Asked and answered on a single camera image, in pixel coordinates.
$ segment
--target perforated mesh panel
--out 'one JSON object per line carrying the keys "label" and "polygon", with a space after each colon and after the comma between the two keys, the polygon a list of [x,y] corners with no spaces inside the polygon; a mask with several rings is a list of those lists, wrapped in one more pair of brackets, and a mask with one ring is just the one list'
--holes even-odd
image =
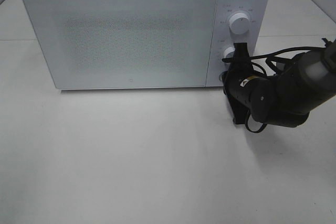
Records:
{"label": "perforated mesh panel", "polygon": [[204,86],[216,0],[25,0],[61,89]]}

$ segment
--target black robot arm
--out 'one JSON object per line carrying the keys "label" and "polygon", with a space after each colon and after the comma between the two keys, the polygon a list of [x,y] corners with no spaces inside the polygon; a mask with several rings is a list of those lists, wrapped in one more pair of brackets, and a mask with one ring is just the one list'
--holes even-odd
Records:
{"label": "black robot arm", "polygon": [[[222,76],[224,93],[234,114],[235,124],[245,124],[252,118],[262,123],[296,127],[304,123],[309,112],[336,95],[336,41],[326,42],[326,48],[297,47],[273,54],[250,57],[247,44],[235,44],[229,70]],[[280,58],[283,52],[309,50],[292,59]],[[264,69],[252,62],[266,58],[266,64],[276,73],[267,76]],[[278,68],[273,62],[280,63]],[[254,70],[253,65],[263,70]]]}

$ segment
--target white microwave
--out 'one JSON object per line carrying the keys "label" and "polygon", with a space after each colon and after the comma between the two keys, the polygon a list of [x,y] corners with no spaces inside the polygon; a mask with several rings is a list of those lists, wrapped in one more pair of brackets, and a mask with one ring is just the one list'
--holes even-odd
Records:
{"label": "white microwave", "polygon": [[268,0],[23,0],[56,88],[218,87]]}

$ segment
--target microwave control panel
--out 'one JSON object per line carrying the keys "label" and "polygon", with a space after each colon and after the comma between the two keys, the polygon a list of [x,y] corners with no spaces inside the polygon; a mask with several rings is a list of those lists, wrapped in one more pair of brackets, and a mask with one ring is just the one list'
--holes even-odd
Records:
{"label": "microwave control panel", "polygon": [[211,44],[207,87],[222,86],[220,79],[228,64],[222,59],[232,57],[235,42],[247,42],[252,56],[268,0],[217,0]]}

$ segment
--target white tabletop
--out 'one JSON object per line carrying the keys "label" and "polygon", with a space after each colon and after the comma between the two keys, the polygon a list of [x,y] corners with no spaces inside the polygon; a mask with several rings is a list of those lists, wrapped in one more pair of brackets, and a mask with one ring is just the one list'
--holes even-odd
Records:
{"label": "white tabletop", "polygon": [[[256,54],[323,46],[336,24],[310,0],[270,0],[260,36]],[[221,89],[60,92],[6,0],[0,223],[335,223],[335,105],[252,134]]]}

